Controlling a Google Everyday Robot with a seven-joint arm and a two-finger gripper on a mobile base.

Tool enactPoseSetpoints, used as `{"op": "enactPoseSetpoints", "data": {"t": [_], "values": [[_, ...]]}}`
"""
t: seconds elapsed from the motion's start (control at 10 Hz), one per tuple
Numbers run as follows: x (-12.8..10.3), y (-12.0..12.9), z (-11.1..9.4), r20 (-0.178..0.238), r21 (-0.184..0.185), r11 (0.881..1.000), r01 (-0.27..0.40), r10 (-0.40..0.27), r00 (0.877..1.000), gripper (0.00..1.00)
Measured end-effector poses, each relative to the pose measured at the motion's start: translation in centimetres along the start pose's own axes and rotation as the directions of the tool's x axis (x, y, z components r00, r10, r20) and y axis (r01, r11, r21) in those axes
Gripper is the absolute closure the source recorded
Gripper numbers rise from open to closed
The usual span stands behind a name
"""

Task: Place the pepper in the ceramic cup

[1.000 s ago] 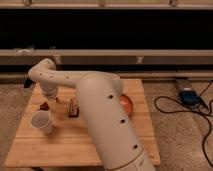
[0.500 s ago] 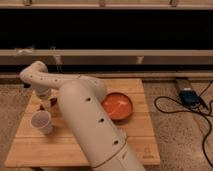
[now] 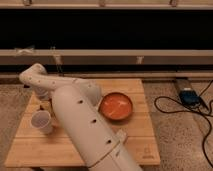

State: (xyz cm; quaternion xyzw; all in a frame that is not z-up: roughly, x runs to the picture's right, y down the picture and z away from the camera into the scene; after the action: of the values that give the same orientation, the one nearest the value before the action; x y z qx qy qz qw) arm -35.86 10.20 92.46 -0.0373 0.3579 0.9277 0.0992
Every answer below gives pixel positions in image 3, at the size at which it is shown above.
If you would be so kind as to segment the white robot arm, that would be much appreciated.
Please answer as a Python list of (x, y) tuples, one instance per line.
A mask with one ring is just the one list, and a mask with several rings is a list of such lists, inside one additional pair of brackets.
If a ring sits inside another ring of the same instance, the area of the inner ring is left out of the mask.
[(51, 96), (56, 118), (89, 171), (143, 171), (95, 108), (101, 99), (95, 82), (48, 75), (39, 63), (23, 71), (19, 79), (40, 100)]

